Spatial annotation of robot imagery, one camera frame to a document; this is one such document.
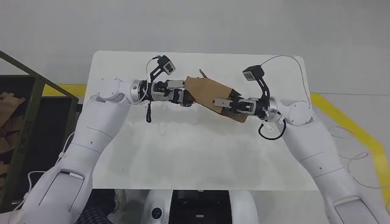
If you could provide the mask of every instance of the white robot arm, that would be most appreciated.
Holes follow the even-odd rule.
[[[191,95],[183,89],[183,80],[154,82],[161,72],[170,75],[175,70],[166,56],[157,58],[151,82],[101,79],[100,90],[83,108],[66,153],[27,194],[22,209],[10,220],[12,223],[75,223],[91,194],[94,167],[120,131],[130,106],[143,100],[192,105]]]
[[[322,194],[325,213],[332,224],[390,223],[384,206],[366,198],[356,187],[352,176],[339,160],[335,142],[306,101],[281,102],[270,97],[260,65],[243,71],[248,81],[256,80],[261,98],[241,97],[215,99],[214,105],[226,111],[245,113],[263,121],[276,122],[287,147],[295,159],[308,171]],[[259,134],[266,138],[261,129]]]

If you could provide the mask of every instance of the brown paper bag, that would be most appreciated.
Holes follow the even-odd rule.
[[[216,107],[213,104],[214,99],[227,100],[229,96],[239,96],[240,93],[236,92],[234,89],[209,78],[192,77],[187,77],[185,80],[185,89],[194,97],[196,103],[237,122],[245,122],[247,118],[246,114],[226,112],[222,110],[222,107]]]

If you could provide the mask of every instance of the white tabletop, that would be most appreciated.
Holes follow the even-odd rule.
[[[256,82],[247,82],[241,71],[272,57],[99,51],[93,57],[85,98],[94,94],[103,77],[145,79],[146,63],[157,54],[167,55],[176,67],[171,76],[162,74],[157,80],[200,77],[202,69],[244,97],[260,97],[261,89]],[[305,65],[297,59],[308,88]],[[149,70],[156,64],[153,61]],[[272,96],[306,100],[294,60],[276,58],[263,69]],[[256,118],[240,124],[197,104],[182,108],[167,102],[152,103],[151,124],[145,115],[145,105],[130,109],[126,123],[96,165],[94,188],[317,190],[283,140],[267,141],[258,135]]]

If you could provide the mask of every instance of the yellow tape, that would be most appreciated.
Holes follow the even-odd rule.
[[[86,85],[58,85],[59,87],[63,88],[67,92],[73,94],[77,97],[84,97],[85,91],[87,90]],[[49,85],[45,85],[43,89],[43,95],[44,96],[63,96],[63,94],[56,89],[53,89]]]
[[[362,129],[344,113],[338,110],[322,95],[311,93],[311,101],[337,124],[351,131],[355,135],[356,139],[370,150],[380,186],[390,186],[390,169],[388,159],[385,154],[385,148],[381,145],[381,143],[369,133],[364,131],[364,129]],[[387,204],[390,200],[390,188],[382,189],[382,196],[384,203]]]

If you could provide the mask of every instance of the concrete floor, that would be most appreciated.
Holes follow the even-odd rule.
[[[310,91],[326,93],[332,104],[385,146],[389,157],[389,3],[0,0],[0,49],[56,83],[82,84],[98,50],[299,55],[305,60]],[[0,71],[17,72],[4,63]],[[327,126],[335,125],[319,114]],[[366,150],[353,139],[339,142],[338,148],[350,155]],[[378,184],[371,159],[357,161],[351,169],[365,183]],[[380,191],[364,191],[381,203]],[[265,210],[277,211],[264,205]],[[314,223],[315,213],[322,211],[321,199],[308,197],[305,205],[313,211],[289,212],[282,223]],[[266,220],[263,223],[276,221]]]

